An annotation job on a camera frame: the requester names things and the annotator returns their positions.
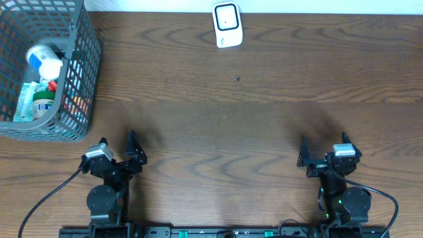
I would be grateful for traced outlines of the green lid jar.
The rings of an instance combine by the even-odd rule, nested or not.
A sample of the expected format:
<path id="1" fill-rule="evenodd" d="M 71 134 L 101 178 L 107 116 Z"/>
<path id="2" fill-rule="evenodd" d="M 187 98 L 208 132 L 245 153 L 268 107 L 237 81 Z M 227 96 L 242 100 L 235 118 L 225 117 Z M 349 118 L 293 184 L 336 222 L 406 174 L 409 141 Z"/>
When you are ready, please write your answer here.
<path id="1" fill-rule="evenodd" d="M 41 118 L 52 107 L 55 93 L 51 91 L 39 91 L 33 94 L 32 117 L 33 120 Z"/>

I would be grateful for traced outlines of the white jar blue label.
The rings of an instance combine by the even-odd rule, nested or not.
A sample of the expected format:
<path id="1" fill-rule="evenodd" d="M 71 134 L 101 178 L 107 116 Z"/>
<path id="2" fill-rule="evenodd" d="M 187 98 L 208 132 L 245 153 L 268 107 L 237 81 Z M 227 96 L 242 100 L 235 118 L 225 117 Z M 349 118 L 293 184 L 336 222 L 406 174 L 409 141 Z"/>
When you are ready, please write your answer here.
<path id="1" fill-rule="evenodd" d="M 38 44 L 26 53 L 30 66 L 44 79 L 55 80 L 59 77 L 63 62 L 47 45 Z"/>

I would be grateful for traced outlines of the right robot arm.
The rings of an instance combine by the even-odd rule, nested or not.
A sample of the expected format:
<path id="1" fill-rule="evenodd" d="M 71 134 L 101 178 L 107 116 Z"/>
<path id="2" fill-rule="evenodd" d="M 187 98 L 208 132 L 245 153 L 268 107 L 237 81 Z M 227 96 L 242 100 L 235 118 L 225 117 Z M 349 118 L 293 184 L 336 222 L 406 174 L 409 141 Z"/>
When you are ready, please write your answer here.
<path id="1" fill-rule="evenodd" d="M 319 178 L 318 205 L 327 215 L 325 222 L 309 230 L 309 237 L 364 236 L 362 225 L 368 222 L 371 194 L 358 186 L 348 187 L 345 179 L 356 170 L 361 156 L 345 132 L 342 143 L 333 145 L 323 159 L 312 158 L 306 137 L 301 137 L 297 166 L 307 169 L 308 178 Z"/>

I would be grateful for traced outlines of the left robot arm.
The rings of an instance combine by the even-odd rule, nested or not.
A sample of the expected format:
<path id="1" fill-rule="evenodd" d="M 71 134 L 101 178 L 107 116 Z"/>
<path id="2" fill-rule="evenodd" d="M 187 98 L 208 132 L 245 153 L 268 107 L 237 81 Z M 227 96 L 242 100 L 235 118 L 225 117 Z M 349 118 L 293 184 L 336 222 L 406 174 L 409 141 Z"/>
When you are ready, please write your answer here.
<path id="1" fill-rule="evenodd" d="M 147 156 L 136 133 L 130 130 L 125 155 L 128 160 L 117 162 L 106 138 L 90 146 L 81 157 L 79 169 L 103 180 L 87 195 L 91 211 L 90 237 L 139 237 L 142 230 L 128 219 L 130 181 L 142 172 Z"/>

